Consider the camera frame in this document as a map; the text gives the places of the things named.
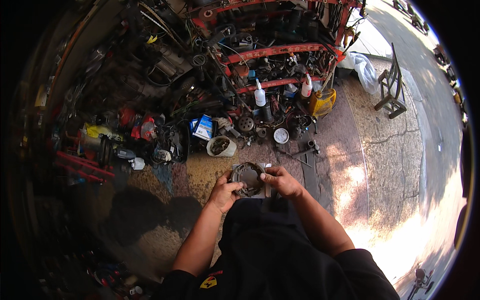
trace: black pants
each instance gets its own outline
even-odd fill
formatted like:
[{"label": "black pants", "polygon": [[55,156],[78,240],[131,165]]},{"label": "black pants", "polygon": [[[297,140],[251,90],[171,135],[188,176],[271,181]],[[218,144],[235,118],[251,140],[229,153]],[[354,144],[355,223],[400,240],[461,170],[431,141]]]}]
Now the black pants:
[{"label": "black pants", "polygon": [[223,222],[220,249],[228,246],[241,232],[262,226],[288,226],[304,235],[305,230],[290,200],[275,199],[238,199],[228,211]]}]

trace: yellow plastic container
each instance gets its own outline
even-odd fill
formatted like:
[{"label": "yellow plastic container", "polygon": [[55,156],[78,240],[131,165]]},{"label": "yellow plastic container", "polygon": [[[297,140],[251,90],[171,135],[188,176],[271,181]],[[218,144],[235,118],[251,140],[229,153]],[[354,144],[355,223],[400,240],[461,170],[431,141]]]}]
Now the yellow plastic container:
[{"label": "yellow plastic container", "polygon": [[317,91],[310,96],[308,111],[314,117],[323,116],[332,111],[336,99],[336,90]]}]

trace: hand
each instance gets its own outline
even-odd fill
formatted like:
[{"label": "hand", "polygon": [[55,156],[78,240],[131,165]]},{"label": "hand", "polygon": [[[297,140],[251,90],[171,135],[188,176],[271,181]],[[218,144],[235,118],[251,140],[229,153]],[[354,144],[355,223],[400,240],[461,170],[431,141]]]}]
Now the hand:
[{"label": "hand", "polygon": [[227,171],[216,180],[215,186],[210,193],[210,198],[208,198],[207,204],[218,208],[221,213],[227,212],[233,203],[240,198],[233,191],[238,191],[243,187],[243,182],[227,183],[231,174],[232,171]]},{"label": "hand", "polygon": [[295,180],[284,167],[269,167],[268,174],[260,174],[260,179],[270,183],[285,198],[294,198],[303,191],[302,185]]}]

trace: person's right hand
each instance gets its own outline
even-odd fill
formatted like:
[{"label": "person's right hand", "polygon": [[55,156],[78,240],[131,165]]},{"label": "person's right hand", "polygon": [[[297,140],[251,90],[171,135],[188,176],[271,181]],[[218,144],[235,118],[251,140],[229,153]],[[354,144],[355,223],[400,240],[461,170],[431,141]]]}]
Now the person's right hand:
[{"label": "person's right hand", "polygon": [[303,187],[295,180],[284,167],[269,167],[262,173],[260,179],[270,183],[285,198],[295,197],[301,194]]}]

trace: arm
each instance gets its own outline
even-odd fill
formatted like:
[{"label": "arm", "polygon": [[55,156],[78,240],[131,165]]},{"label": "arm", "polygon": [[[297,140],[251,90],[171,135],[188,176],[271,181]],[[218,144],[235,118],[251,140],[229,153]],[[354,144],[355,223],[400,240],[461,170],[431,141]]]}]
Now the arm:
[{"label": "arm", "polygon": [[334,257],[354,249],[352,240],[335,220],[284,167],[267,168],[260,178],[291,200],[312,244]]},{"label": "arm", "polygon": [[230,174],[231,171],[227,171],[217,179],[208,202],[177,252],[172,270],[183,270],[198,276],[210,267],[222,214],[239,199],[232,192],[243,186],[242,182],[227,183]]}]

